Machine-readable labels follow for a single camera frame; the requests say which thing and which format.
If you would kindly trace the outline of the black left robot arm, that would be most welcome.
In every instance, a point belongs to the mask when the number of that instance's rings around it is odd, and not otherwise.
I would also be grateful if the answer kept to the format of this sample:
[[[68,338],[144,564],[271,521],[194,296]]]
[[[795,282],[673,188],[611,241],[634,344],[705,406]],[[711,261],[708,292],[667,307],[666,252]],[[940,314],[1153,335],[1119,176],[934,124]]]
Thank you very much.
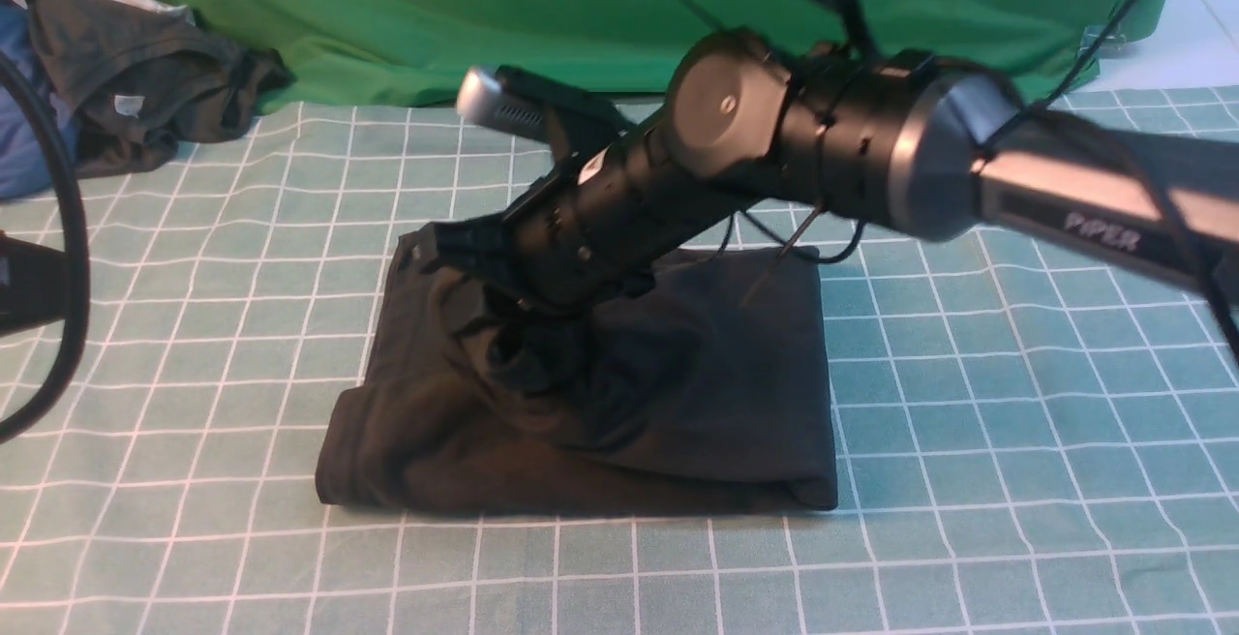
[[[1,335],[35,330],[68,313],[68,260],[53,248],[1,234]]]

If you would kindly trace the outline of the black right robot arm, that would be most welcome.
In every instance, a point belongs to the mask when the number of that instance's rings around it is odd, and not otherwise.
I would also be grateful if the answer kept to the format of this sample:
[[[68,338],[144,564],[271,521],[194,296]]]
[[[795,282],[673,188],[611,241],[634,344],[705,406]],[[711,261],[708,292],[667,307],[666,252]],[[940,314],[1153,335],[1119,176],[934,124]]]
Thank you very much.
[[[1234,142],[1035,111],[974,63],[792,58],[736,28],[686,52],[643,123],[515,67],[470,69],[457,110],[555,163],[507,210],[435,222],[414,256],[536,312],[641,292],[655,260],[762,201],[926,243],[1004,227],[1237,307]]]

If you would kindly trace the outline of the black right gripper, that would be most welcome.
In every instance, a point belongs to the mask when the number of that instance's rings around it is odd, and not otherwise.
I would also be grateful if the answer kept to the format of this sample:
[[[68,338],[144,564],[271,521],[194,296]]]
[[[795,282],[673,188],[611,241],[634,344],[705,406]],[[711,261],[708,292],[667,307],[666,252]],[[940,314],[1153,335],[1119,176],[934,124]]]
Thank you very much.
[[[544,314],[638,298],[669,251],[668,197],[668,162],[558,162],[507,210],[432,222],[431,269]]]

